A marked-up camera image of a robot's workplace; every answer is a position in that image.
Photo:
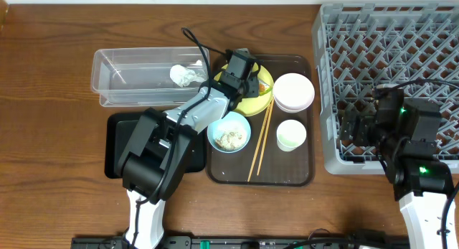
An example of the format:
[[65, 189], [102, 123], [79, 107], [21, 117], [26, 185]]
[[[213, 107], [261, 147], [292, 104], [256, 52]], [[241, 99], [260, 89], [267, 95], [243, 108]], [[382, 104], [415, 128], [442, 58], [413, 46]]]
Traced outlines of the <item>yellow plate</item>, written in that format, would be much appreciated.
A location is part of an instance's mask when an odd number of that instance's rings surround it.
[[257, 74], [257, 78], [268, 84], [268, 91], [265, 91], [263, 95], [257, 98], [243, 98], [233, 110], [233, 112], [239, 113], [243, 116], [254, 116], [264, 111], [271, 103], [273, 99], [272, 87], [274, 80], [268, 70], [262, 66], [261, 70]]

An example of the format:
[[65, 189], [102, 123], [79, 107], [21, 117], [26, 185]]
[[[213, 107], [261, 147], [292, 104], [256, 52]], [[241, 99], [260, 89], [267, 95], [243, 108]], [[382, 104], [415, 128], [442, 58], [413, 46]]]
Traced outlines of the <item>wooden chopstick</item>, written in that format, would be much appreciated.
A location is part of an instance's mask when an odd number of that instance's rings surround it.
[[259, 163], [258, 163], [258, 168], [257, 168], [257, 175], [260, 174], [262, 161], [263, 161], [264, 154], [265, 154], [265, 147], [266, 147], [266, 143], [267, 143], [267, 139], [268, 139], [268, 132], [269, 132], [269, 128], [270, 128], [271, 117], [272, 117], [272, 114], [273, 114], [274, 102], [275, 102], [275, 100], [273, 98], [271, 100], [271, 103], [270, 103], [268, 116], [267, 116], [267, 120], [266, 120], [266, 123], [265, 123], [265, 132], [264, 132], [264, 135], [263, 135], [262, 149], [261, 149], [261, 152], [260, 152], [260, 158], [259, 158]]
[[262, 128], [260, 130], [260, 134], [259, 134], [258, 139], [257, 139], [257, 144], [256, 144], [256, 147], [255, 147], [255, 153], [254, 153], [254, 156], [252, 158], [252, 163], [251, 163], [250, 171], [249, 171], [249, 174], [248, 174], [248, 177], [247, 177], [247, 182], [250, 182], [253, 170], [255, 168], [255, 161], [256, 161], [256, 158], [257, 158], [257, 155], [258, 155], [258, 151], [259, 151], [259, 148], [260, 148], [262, 136], [263, 136], [264, 131], [265, 131], [265, 127], [266, 127], [266, 124], [267, 124], [267, 121], [268, 121], [268, 116], [269, 116], [271, 108], [272, 108], [272, 104], [273, 104], [273, 102], [271, 102], [269, 104], [269, 106], [267, 107], [266, 112], [265, 112], [265, 117], [263, 118]]

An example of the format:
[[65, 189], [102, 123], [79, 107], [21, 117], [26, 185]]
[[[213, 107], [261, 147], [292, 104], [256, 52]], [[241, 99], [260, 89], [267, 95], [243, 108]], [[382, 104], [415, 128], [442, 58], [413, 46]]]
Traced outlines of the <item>pink bowl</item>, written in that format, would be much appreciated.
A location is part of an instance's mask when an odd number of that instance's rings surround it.
[[312, 105], [315, 88], [305, 75], [287, 73], [274, 82], [273, 97], [282, 111], [297, 113]]

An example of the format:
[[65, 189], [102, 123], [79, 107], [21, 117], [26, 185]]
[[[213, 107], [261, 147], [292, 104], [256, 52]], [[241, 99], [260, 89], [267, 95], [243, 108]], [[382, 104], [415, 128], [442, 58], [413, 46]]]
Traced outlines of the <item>light blue bowl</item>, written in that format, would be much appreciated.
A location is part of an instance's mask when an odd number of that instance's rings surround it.
[[251, 137], [249, 121], [243, 115], [229, 112], [224, 118], [207, 127], [211, 146], [222, 153], [235, 153], [243, 149]]

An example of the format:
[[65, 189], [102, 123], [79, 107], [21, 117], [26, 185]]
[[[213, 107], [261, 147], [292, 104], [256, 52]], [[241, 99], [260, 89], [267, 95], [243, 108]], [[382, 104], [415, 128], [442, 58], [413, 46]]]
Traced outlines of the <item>white tissue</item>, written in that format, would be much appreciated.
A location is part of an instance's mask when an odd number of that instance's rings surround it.
[[207, 75], [204, 73], [202, 66], [201, 60], [197, 60], [186, 67], [174, 65], [170, 69], [169, 77], [180, 88], [188, 87], [192, 82], [203, 83], [207, 79]]

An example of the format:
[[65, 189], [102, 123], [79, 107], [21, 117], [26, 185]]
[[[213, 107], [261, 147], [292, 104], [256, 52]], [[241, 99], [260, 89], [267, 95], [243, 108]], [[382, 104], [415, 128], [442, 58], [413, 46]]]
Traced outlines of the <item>rice food waste pile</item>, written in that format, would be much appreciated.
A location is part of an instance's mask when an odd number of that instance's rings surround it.
[[241, 149], [247, 141], [247, 134], [243, 131], [225, 131], [215, 140], [218, 149], [236, 151]]

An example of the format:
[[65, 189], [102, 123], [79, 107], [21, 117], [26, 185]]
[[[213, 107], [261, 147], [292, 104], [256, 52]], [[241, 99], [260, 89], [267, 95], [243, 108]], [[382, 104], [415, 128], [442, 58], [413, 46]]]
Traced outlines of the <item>white cup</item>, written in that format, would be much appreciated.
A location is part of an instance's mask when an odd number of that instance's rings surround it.
[[283, 121], [276, 130], [277, 145], [285, 152], [295, 150], [306, 141], [306, 138], [306, 127], [300, 121]]

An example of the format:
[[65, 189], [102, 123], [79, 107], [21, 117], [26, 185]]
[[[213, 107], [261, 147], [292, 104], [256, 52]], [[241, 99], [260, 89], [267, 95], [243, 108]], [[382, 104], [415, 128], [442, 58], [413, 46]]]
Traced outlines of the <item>green yellow snack wrapper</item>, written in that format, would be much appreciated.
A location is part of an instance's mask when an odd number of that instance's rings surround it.
[[263, 81], [259, 81], [259, 96], [265, 95], [272, 90], [272, 87]]

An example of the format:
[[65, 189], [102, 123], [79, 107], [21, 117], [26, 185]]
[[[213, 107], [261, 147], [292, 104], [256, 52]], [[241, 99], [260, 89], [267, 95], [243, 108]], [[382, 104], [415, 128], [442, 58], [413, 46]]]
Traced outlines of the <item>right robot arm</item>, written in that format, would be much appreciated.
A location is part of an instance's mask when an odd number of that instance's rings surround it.
[[374, 91], [373, 113], [346, 111], [339, 138], [373, 146], [408, 231], [411, 248], [457, 248], [454, 199], [458, 185], [449, 166], [435, 158], [440, 107], [407, 98], [399, 87]]

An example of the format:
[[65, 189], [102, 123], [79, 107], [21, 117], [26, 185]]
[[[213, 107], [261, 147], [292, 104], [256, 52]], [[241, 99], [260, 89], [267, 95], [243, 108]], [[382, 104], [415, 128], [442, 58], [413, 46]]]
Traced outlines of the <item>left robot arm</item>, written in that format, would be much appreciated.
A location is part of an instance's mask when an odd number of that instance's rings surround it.
[[131, 204], [127, 248], [156, 248], [161, 242], [165, 202], [183, 178], [194, 139], [242, 99], [259, 96], [260, 70], [261, 62], [248, 50], [234, 50], [226, 68], [183, 105], [143, 112], [115, 165]]

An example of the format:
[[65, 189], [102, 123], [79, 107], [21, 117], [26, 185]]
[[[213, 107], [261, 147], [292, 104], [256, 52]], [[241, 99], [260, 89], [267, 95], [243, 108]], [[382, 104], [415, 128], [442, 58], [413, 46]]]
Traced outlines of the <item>grey dishwasher rack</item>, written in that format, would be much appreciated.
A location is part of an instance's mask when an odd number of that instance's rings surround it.
[[339, 139], [339, 110], [374, 112], [380, 84], [440, 106], [435, 154], [458, 172], [457, 4], [324, 4], [312, 34], [328, 172], [382, 173], [375, 148]]

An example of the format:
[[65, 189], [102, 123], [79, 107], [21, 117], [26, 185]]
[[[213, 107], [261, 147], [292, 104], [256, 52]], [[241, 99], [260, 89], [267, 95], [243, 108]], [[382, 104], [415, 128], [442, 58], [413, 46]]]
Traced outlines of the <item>black waste tray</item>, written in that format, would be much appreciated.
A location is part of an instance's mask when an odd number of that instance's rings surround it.
[[[115, 113], [108, 118], [105, 146], [105, 175], [109, 179], [118, 179], [115, 165], [118, 163], [142, 112]], [[206, 136], [200, 133], [195, 139], [191, 150], [191, 158], [186, 160], [186, 173], [200, 172], [206, 166]]]

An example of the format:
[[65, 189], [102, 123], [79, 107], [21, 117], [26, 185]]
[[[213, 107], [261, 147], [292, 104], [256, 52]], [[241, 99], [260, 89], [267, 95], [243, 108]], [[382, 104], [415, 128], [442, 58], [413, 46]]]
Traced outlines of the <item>dark brown serving tray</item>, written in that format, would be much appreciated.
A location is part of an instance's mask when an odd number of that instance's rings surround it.
[[[207, 173], [220, 184], [249, 184], [263, 186], [301, 187], [310, 183], [314, 177], [314, 141], [313, 141], [313, 107], [300, 113], [286, 113], [273, 106], [268, 137], [262, 141], [263, 159], [254, 160], [257, 140], [262, 128], [265, 111], [250, 116], [251, 137], [242, 150], [235, 153], [223, 153], [212, 145], [207, 149]], [[293, 151], [279, 149], [276, 141], [276, 130], [286, 120], [300, 121], [307, 130], [306, 141]]]

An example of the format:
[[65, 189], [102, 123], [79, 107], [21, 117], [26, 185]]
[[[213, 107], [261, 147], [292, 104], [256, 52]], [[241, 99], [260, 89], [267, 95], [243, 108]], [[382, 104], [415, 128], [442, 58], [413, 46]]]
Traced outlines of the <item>clear plastic bin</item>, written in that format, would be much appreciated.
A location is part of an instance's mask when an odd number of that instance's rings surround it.
[[180, 88], [169, 77], [174, 65], [189, 66], [205, 60], [209, 50], [198, 47], [137, 47], [101, 49], [95, 52], [91, 89], [103, 107], [180, 105], [193, 98], [201, 83]]

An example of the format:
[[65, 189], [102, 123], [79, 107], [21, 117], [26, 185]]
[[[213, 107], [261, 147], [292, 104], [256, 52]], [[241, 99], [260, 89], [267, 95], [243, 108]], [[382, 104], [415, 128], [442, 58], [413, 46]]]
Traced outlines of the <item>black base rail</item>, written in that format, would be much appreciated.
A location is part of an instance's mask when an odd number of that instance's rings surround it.
[[410, 247], [405, 236], [390, 236], [383, 231], [357, 230], [339, 235], [326, 229], [317, 229], [305, 238], [224, 238], [193, 237], [189, 235], [164, 236], [157, 245], [160, 249], [276, 249], [299, 244], [300, 248], [396, 248]]

